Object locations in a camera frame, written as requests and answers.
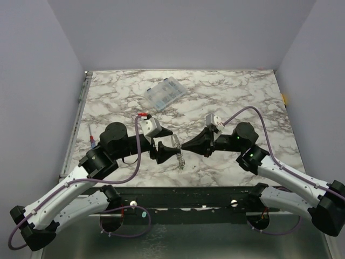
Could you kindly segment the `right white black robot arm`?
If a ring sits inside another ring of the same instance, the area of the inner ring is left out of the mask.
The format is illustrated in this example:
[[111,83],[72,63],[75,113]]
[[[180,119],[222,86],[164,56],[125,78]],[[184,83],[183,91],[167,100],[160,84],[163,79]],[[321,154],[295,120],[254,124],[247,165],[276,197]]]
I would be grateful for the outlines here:
[[260,148],[258,134],[248,122],[239,123],[232,134],[224,135],[215,126],[182,145],[185,151],[209,157],[214,151],[238,152],[236,161],[245,171],[268,178],[287,188],[287,192],[264,187],[247,198],[254,211],[264,207],[282,209],[308,219],[321,232],[337,237],[344,226],[344,184],[306,175],[284,165]]

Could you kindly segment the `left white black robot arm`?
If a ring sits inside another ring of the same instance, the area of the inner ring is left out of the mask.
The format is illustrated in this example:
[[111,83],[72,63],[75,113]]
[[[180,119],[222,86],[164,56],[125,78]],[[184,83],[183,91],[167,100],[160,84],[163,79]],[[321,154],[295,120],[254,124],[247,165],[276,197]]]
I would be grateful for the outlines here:
[[50,244],[57,233],[82,217],[104,211],[123,211],[128,206],[122,202],[114,185],[123,181],[105,178],[118,169],[118,159],[148,152],[158,164],[178,154],[180,149],[154,144],[154,138],[172,135],[161,127],[155,118],[145,117],[141,122],[143,132],[135,129],[129,137],[127,128],[120,122],[109,124],[100,134],[99,143],[90,149],[78,165],[47,194],[27,206],[15,206],[10,215],[20,230],[25,246],[38,251]]

